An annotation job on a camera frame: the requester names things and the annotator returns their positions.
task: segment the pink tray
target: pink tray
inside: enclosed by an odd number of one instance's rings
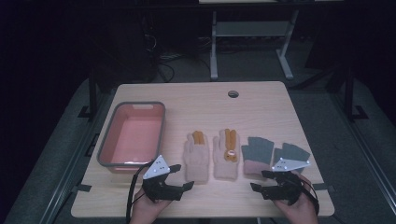
[[[165,118],[161,102],[125,102],[116,106],[97,160],[113,173],[132,173],[155,160]]]

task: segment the dark background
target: dark background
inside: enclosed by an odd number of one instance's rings
[[[100,2],[84,3],[99,6]],[[370,88],[396,124],[394,9],[391,1],[346,1],[345,6],[330,9],[321,17],[308,62],[310,67],[321,69],[335,62],[350,65],[355,77]],[[300,20],[309,19],[309,13],[305,11]],[[194,53],[194,38],[207,32],[207,12],[201,20],[196,19],[196,13],[159,15],[165,15],[166,20],[157,21],[156,30],[151,32],[157,32],[167,44],[178,43],[180,49]],[[144,50],[144,27],[137,21],[139,15],[134,13],[115,16],[84,11],[73,1],[0,1],[0,222],[18,197],[71,96],[92,69],[101,91],[123,82],[149,82],[156,76],[155,55]],[[309,32],[312,25],[308,21],[298,23],[296,33]],[[122,45],[134,50],[120,52]],[[115,60],[109,55],[119,57]]]

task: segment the round hole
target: round hole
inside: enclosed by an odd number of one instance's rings
[[[228,92],[228,96],[230,96],[231,98],[236,98],[239,96],[239,92],[237,91],[229,91]]]

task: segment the gray carpet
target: gray carpet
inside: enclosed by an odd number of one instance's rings
[[[287,86],[298,84],[317,72],[304,68],[310,46],[309,42],[293,42],[290,46],[288,58],[291,70],[295,71],[294,80],[283,77],[273,51],[275,43],[262,50],[220,54],[219,81],[279,80]],[[171,82],[209,81],[208,56],[201,54],[201,60],[183,58],[168,63],[175,70]],[[168,67],[161,66],[161,69],[167,77],[172,75]],[[353,133],[355,129],[361,132],[382,169],[389,174],[389,181],[396,186],[396,177],[393,175],[396,164],[392,162],[396,158],[395,128],[375,104],[371,93],[359,82],[355,85],[354,103],[363,107],[369,119],[350,123],[338,103],[343,92],[327,93],[324,90],[327,80],[325,77],[303,91],[290,91],[290,98],[324,181],[331,189],[330,195],[335,206],[335,216],[322,217],[320,223],[396,223],[396,216],[377,185],[363,156],[361,144]],[[154,82],[163,80],[157,77]],[[90,143],[95,134],[101,131],[114,96],[114,92],[100,93],[99,112],[93,121],[88,121],[78,118],[79,110],[89,104],[88,93],[88,81],[85,81],[64,111],[6,223],[39,223],[44,214],[51,214],[54,223],[124,223],[123,218],[75,218],[70,214],[76,196],[73,186],[83,177],[90,159],[85,156],[86,151],[92,149]],[[70,177],[69,181],[62,182],[63,177]],[[59,204],[63,206],[51,208],[52,213],[49,210],[45,213],[54,195],[60,196]],[[261,223],[274,221],[288,223],[284,218],[261,219]],[[198,220],[159,219],[157,222],[198,223]],[[219,218],[212,219],[210,223],[250,224],[257,223],[257,220]]]

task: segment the wooden table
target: wooden table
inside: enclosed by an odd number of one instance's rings
[[[229,91],[239,96],[231,98]],[[72,207],[74,217],[124,217],[131,175],[114,175],[101,166],[96,154],[103,140],[115,106],[125,101],[160,101],[166,106],[163,148],[161,154],[169,165],[181,164],[182,168],[170,174],[168,185],[181,186],[186,182],[182,152],[186,136],[200,130],[210,139],[212,153],[214,136],[222,129],[236,129],[241,145],[248,144],[249,136],[259,136],[275,142],[294,144],[311,152],[303,128],[298,120],[288,92],[281,82],[208,82],[178,84],[133,84],[119,86],[109,109],[102,132],[98,138],[91,161],[82,180],[92,186],[89,192],[79,191]],[[303,171],[312,183],[323,183],[313,156],[311,166]],[[279,217],[282,216],[271,201],[265,201],[260,193],[252,191],[249,183],[264,186],[276,184],[263,181],[259,176],[243,174],[239,163],[235,181],[217,180],[213,176],[211,158],[209,181],[194,185],[183,194],[181,201],[173,202],[160,217]],[[141,187],[138,180],[135,192]],[[320,216],[334,212],[327,190],[317,191]]]

